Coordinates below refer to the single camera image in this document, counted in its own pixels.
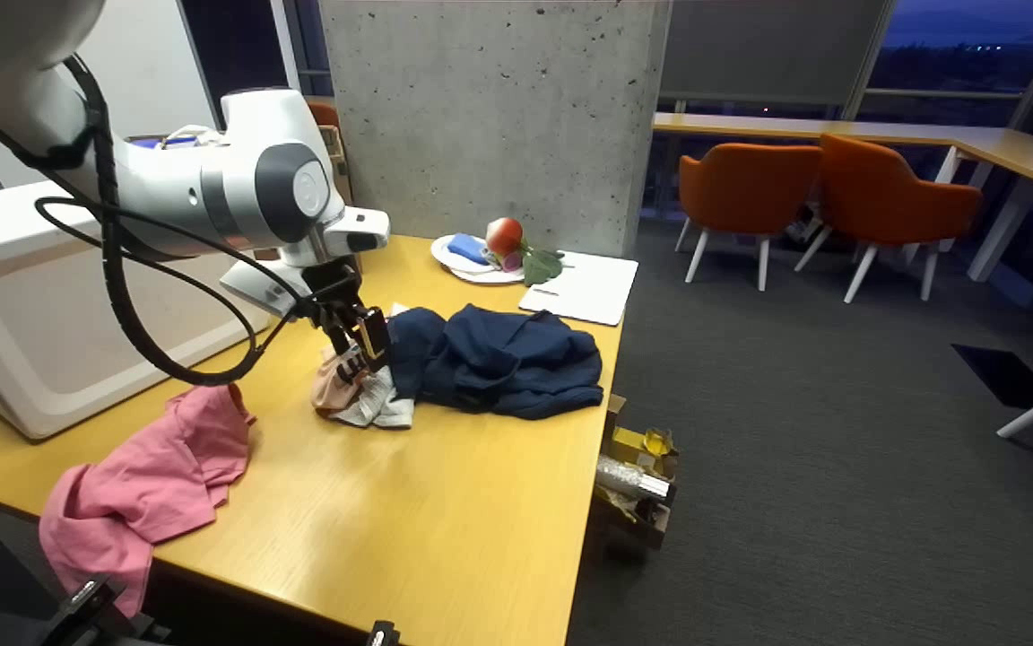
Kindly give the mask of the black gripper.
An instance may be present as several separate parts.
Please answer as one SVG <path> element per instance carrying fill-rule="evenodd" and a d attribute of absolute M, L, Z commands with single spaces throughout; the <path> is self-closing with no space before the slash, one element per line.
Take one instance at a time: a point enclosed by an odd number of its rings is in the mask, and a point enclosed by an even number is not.
<path fill-rule="evenodd" d="M 392 333 L 386 319 L 377 304 L 365 304 L 358 288 L 362 273 L 354 257 L 334 257 L 325 264 L 307 264 L 300 273 L 307 284 L 307 299 L 317 308 L 317 322 L 325 330 L 330 342 L 347 342 L 343 348 L 343 377 L 354 377 L 370 367 L 386 361 Z"/>

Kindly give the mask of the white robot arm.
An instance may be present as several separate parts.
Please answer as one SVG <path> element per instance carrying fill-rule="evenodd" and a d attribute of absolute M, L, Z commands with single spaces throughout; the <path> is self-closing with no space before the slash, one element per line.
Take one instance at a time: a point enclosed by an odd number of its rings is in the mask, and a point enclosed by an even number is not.
<path fill-rule="evenodd" d="M 36 208 L 81 208 L 96 230 L 105 288 L 120 330 L 170 377 L 175 361 L 145 325 L 127 269 L 175 273 L 222 251 L 232 269 L 215 302 L 256 302 L 275 319 L 318 325 L 343 377 L 386 361 L 386 319 L 358 299 L 358 257 L 392 238 L 377 208 L 352 208 L 330 150 L 295 90 L 239 90 L 222 102 L 227 124 L 140 145 L 110 124 L 81 41 L 105 0 L 0 0 L 0 145 L 56 184 Z"/>

